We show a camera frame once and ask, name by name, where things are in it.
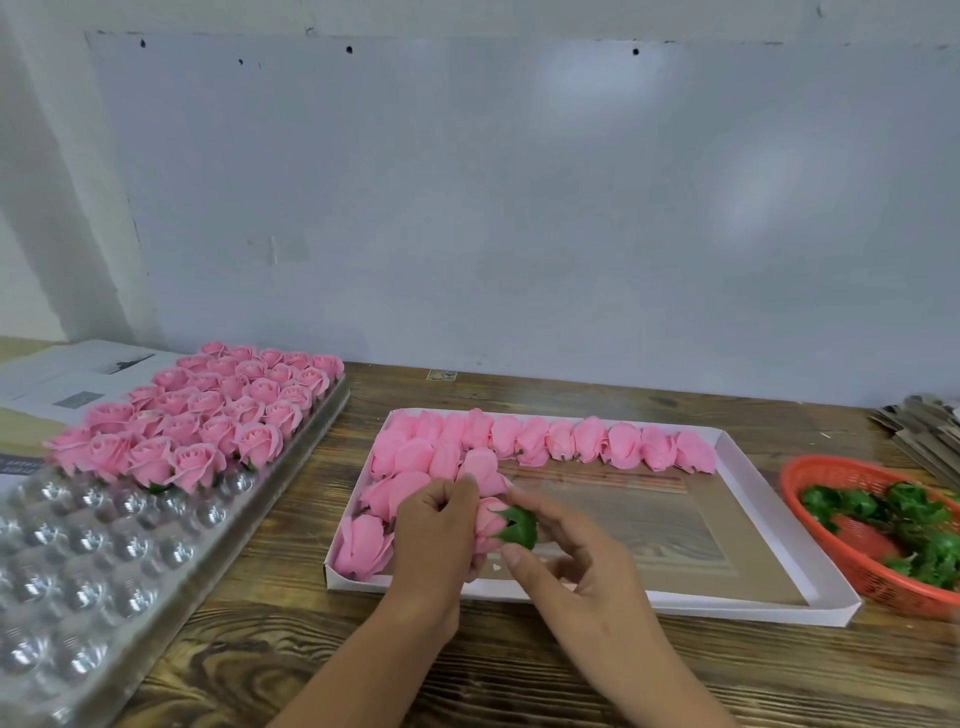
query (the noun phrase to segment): right hand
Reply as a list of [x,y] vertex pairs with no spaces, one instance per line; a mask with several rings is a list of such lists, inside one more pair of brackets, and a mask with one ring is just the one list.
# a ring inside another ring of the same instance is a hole
[[[630,551],[580,511],[511,490],[565,556],[544,564],[517,544],[507,568],[587,681],[637,725],[735,726],[674,652],[640,583]],[[572,585],[568,589],[560,580]]]

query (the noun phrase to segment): left hand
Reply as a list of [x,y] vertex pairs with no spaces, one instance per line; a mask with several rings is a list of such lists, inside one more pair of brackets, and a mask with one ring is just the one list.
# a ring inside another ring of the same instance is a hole
[[396,512],[394,580],[385,600],[412,609],[439,626],[444,643],[460,625],[460,590],[487,561],[474,554],[480,494],[472,477],[434,480]]

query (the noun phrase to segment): hand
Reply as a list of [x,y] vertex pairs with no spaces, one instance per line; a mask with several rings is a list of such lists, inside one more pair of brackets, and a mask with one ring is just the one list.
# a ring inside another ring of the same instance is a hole
[[391,609],[413,610],[441,626],[444,643],[460,625],[460,590],[487,560],[473,554],[480,494],[472,477],[434,480],[396,511]]
[[508,500],[533,511],[541,532],[566,554],[544,564],[523,546],[501,548],[510,573],[594,688],[637,725],[735,725],[670,646],[624,545],[549,497],[513,489]]

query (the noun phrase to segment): green sepal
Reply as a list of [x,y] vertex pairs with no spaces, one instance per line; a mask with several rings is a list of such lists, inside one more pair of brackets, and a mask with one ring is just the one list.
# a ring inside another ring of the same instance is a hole
[[533,511],[512,505],[506,510],[496,511],[496,515],[507,520],[507,527],[494,538],[504,544],[520,544],[524,548],[537,545],[537,517]]

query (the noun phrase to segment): red basket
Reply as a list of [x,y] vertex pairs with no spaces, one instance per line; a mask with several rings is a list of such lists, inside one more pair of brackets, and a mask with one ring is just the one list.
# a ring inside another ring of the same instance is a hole
[[[800,503],[800,496],[813,485],[863,488],[875,496],[882,496],[887,486],[901,480],[909,478],[859,460],[827,455],[798,457],[787,463],[780,473],[787,506],[858,594],[886,604],[901,614],[954,619],[960,616],[959,593],[928,586],[874,560],[898,553],[897,546],[876,529],[841,517],[835,521],[840,531],[833,535]],[[953,529],[960,532],[960,505],[932,491],[927,491],[927,495],[947,505],[953,514]]]

